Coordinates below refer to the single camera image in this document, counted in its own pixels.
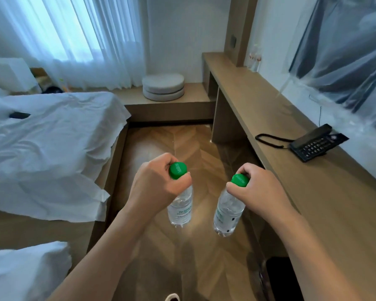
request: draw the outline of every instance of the bottle label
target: bottle label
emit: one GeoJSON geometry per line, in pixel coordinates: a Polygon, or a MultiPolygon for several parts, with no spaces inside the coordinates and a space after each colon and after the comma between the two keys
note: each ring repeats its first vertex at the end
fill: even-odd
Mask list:
{"type": "Polygon", "coordinates": [[[168,206],[168,214],[173,222],[176,224],[186,223],[191,219],[192,201],[184,208],[175,208],[173,206],[168,206]]]}
{"type": "Polygon", "coordinates": [[[214,222],[217,228],[219,228],[222,232],[228,233],[231,232],[238,224],[239,216],[230,216],[226,213],[223,213],[217,207],[214,222]]]}

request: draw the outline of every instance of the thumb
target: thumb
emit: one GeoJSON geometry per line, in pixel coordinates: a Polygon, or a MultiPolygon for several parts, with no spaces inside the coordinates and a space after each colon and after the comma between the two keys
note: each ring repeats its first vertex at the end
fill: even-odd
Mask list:
{"type": "Polygon", "coordinates": [[[181,192],[183,192],[185,189],[187,189],[191,185],[192,185],[191,173],[188,172],[188,173],[185,173],[183,176],[181,176],[177,180],[171,180],[171,182],[169,182],[168,190],[175,195],[179,195],[181,192]]]}
{"type": "Polygon", "coordinates": [[[244,190],[245,190],[244,187],[239,187],[232,182],[228,182],[227,185],[226,185],[226,189],[227,189],[228,193],[230,193],[232,196],[238,198],[239,200],[241,200],[243,198],[244,190]]]}

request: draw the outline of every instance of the round cushion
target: round cushion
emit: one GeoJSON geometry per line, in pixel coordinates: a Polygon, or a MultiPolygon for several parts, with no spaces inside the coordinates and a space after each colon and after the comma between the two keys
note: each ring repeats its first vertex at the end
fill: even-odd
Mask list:
{"type": "Polygon", "coordinates": [[[147,75],[142,79],[142,85],[154,94],[170,94],[184,87],[184,76],[177,73],[147,75]]]}
{"type": "Polygon", "coordinates": [[[144,96],[154,101],[171,101],[180,98],[184,95],[184,88],[171,94],[155,94],[143,89],[144,96]]]}

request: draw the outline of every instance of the curtain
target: curtain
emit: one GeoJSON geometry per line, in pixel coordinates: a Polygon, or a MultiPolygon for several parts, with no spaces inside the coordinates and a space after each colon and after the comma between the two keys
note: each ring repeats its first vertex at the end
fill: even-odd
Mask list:
{"type": "Polygon", "coordinates": [[[0,57],[24,58],[56,83],[141,85],[139,0],[0,0],[0,57]]]}

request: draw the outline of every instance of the forearm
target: forearm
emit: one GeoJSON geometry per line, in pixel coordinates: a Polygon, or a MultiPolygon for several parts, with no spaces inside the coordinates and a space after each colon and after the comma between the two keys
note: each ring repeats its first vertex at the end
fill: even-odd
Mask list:
{"type": "Polygon", "coordinates": [[[125,207],[108,230],[48,299],[110,301],[146,221],[125,207]]]}
{"type": "Polygon", "coordinates": [[[316,290],[318,300],[351,300],[360,297],[343,273],[330,258],[306,220],[291,211],[271,225],[283,241],[288,253],[294,255],[301,270],[316,290]]]}

